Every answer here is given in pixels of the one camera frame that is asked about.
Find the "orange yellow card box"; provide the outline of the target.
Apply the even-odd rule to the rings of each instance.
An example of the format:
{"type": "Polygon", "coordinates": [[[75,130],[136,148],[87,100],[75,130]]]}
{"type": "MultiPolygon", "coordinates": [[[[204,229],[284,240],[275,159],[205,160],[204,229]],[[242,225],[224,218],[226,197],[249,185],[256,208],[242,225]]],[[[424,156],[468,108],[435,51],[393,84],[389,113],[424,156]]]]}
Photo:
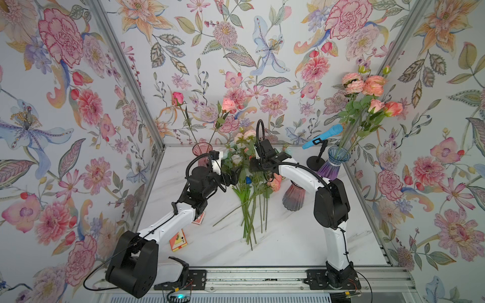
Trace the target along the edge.
{"type": "Polygon", "coordinates": [[[170,239],[169,244],[172,252],[176,252],[188,245],[183,229],[170,239]]]}

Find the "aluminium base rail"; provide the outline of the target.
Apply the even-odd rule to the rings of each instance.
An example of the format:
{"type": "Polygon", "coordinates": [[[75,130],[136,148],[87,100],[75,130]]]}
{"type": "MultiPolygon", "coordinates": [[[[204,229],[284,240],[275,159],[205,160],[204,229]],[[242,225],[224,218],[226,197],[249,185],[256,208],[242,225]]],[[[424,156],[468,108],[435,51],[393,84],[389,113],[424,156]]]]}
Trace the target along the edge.
{"type": "Polygon", "coordinates": [[[421,302],[408,272],[357,266],[331,285],[324,267],[192,268],[179,289],[156,285],[139,302],[421,302]]]}

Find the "pink glass vase back left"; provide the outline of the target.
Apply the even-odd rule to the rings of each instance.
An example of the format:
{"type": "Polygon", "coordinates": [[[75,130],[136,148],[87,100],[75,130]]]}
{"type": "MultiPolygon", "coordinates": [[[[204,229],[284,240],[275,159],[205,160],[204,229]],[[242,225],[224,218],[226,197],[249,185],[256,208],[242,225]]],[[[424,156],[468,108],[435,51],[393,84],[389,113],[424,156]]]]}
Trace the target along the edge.
{"type": "MultiPolygon", "coordinates": [[[[199,142],[193,147],[192,152],[194,156],[198,157],[203,154],[208,154],[212,150],[213,150],[213,147],[211,144],[207,142],[199,142]]],[[[198,160],[198,165],[200,167],[207,167],[209,163],[210,161],[207,159],[207,157],[201,158],[198,160]]]]}

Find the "purple glass vase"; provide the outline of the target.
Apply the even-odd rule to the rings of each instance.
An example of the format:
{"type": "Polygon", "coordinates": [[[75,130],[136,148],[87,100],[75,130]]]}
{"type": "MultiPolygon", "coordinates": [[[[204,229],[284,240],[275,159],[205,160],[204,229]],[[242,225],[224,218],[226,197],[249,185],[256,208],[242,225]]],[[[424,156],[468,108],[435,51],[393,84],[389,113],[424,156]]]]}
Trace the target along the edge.
{"type": "Polygon", "coordinates": [[[329,180],[336,179],[341,165],[349,161],[350,155],[350,152],[346,148],[339,146],[331,147],[328,150],[328,160],[317,171],[317,174],[329,180]]]}

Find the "magenta rose stem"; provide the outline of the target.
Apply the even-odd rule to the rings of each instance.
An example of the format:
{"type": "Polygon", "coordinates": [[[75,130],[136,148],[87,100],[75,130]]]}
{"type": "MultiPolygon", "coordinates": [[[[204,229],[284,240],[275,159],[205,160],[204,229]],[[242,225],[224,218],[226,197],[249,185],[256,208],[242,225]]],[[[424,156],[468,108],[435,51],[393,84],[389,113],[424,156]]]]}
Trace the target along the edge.
{"type": "Polygon", "coordinates": [[[175,107],[177,107],[178,109],[181,110],[181,113],[182,113],[183,119],[184,119],[184,125],[188,129],[190,134],[192,135],[193,141],[197,144],[198,140],[197,140],[197,138],[194,134],[194,131],[193,131],[193,124],[191,122],[191,118],[190,118],[189,113],[188,113],[188,108],[186,106],[186,102],[184,101],[184,95],[181,92],[173,92],[172,93],[172,103],[173,103],[173,106],[175,106],[175,107]]]}

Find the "blue toy microphone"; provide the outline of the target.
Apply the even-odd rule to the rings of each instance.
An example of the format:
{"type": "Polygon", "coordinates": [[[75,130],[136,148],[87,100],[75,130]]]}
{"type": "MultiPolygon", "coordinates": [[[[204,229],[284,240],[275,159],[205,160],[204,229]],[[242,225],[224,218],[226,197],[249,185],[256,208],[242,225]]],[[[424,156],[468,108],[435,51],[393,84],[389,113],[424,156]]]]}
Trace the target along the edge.
{"type": "Polygon", "coordinates": [[[318,145],[318,144],[322,143],[325,140],[328,140],[329,138],[331,138],[333,136],[337,136],[337,135],[341,134],[342,131],[343,131],[342,125],[337,124],[335,126],[332,126],[328,131],[322,133],[321,135],[319,135],[319,136],[313,138],[312,140],[310,140],[309,142],[305,143],[302,146],[302,149],[305,150],[305,149],[308,149],[312,146],[318,145]]]}

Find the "red playing card box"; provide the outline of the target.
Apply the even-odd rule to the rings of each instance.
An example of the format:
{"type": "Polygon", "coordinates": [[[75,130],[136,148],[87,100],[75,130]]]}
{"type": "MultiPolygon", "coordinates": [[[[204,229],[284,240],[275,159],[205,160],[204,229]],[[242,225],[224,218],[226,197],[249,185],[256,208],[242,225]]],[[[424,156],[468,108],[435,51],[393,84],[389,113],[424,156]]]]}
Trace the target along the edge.
{"type": "Polygon", "coordinates": [[[205,212],[203,212],[199,217],[197,217],[193,222],[192,224],[195,224],[195,225],[202,225],[203,223],[203,220],[205,218],[205,212]]]}

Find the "pink flower stem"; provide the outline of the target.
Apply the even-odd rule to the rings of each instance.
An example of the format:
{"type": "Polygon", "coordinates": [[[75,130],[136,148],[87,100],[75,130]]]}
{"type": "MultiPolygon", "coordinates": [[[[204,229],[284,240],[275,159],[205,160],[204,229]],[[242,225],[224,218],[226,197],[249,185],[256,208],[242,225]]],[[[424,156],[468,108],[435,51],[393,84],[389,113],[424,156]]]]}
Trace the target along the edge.
{"type": "Polygon", "coordinates": [[[362,105],[357,100],[362,94],[365,86],[366,67],[359,67],[358,72],[347,73],[342,78],[342,86],[344,96],[348,99],[345,108],[338,114],[340,117],[340,125],[343,127],[342,136],[338,143],[338,151],[347,150],[347,155],[350,154],[352,147],[347,145],[354,136],[357,128],[361,122],[362,105]]]}
{"type": "Polygon", "coordinates": [[[384,103],[384,113],[385,118],[399,116],[403,111],[403,105],[398,102],[383,102],[384,103]]]}
{"type": "Polygon", "coordinates": [[[367,102],[367,107],[362,106],[356,118],[354,131],[354,142],[359,143],[371,133],[375,132],[380,126],[386,114],[384,113],[384,103],[372,99],[367,102]]]}
{"type": "Polygon", "coordinates": [[[386,78],[370,74],[370,70],[365,66],[360,66],[358,72],[361,78],[355,81],[356,84],[353,88],[354,93],[363,93],[364,95],[375,97],[383,95],[383,87],[387,83],[386,78]]]}
{"type": "Polygon", "coordinates": [[[245,132],[239,132],[235,139],[236,151],[240,155],[247,156],[249,159],[256,154],[256,131],[247,130],[245,132]]]}

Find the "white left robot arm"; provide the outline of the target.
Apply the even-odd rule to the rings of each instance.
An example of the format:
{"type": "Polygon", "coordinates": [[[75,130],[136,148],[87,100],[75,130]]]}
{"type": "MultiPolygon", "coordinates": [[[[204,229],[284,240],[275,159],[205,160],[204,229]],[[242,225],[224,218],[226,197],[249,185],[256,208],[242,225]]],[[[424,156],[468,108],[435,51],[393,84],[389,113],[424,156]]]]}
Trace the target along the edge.
{"type": "Polygon", "coordinates": [[[220,152],[197,156],[186,168],[186,184],[171,211],[146,229],[127,231],[119,238],[113,255],[102,263],[110,290],[123,290],[139,299],[154,285],[169,285],[177,291],[191,284],[187,262],[170,257],[160,263],[159,246],[199,218],[218,190],[226,191],[239,182],[242,169],[224,172],[222,163],[220,152]]]}

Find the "artificial flower bunch on table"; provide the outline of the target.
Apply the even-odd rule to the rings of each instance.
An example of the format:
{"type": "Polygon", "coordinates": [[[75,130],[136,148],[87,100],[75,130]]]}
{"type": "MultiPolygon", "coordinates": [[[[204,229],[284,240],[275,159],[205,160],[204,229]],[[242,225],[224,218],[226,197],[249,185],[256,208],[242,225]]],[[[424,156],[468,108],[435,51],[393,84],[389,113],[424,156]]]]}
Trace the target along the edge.
{"type": "Polygon", "coordinates": [[[237,210],[242,213],[241,227],[244,242],[251,248],[258,244],[257,233],[264,233],[268,227],[269,199],[281,187],[282,177],[268,172],[250,172],[250,161],[255,157],[253,147],[227,145],[223,171],[240,169],[241,174],[231,189],[239,198],[237,210]]]}

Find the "black microphone stand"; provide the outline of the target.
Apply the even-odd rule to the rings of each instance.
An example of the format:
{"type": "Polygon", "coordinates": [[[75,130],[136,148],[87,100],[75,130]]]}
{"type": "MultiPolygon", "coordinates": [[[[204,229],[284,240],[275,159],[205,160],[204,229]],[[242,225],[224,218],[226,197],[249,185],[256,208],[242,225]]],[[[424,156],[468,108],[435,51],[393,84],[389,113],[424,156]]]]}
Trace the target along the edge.
{"type": "Polygon", "coordinates": [[[306,161],[307,167],[315,172],[319,171],[325,164],[325,160],[322,156],[324,151],[327,149],[328,140],[320,140],[318,144],[320,146],[319,154],[316,156],[310,156],[306,161]]]}

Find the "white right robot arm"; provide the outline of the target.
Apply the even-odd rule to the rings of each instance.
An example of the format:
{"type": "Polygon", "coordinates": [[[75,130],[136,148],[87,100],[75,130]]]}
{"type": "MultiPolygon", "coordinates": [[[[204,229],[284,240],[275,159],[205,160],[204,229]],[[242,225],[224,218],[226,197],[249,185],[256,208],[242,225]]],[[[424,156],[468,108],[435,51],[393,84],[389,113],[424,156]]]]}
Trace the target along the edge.
{"type": "Polygon", "coordinates": [[[361,290],[347,248],[346,227],[351,206],[344,183],[340,179],[324,179],[287,153],[278,152],[266,139],[261,119],[256,125],[255,152],[256,156],[250,160],[251,172],[262,172],[265,177],[280,175],[313,194],[313,215],[323,227],[328,256],[323,269],[306,271],[303,283],[311,290],[361,290]]]}

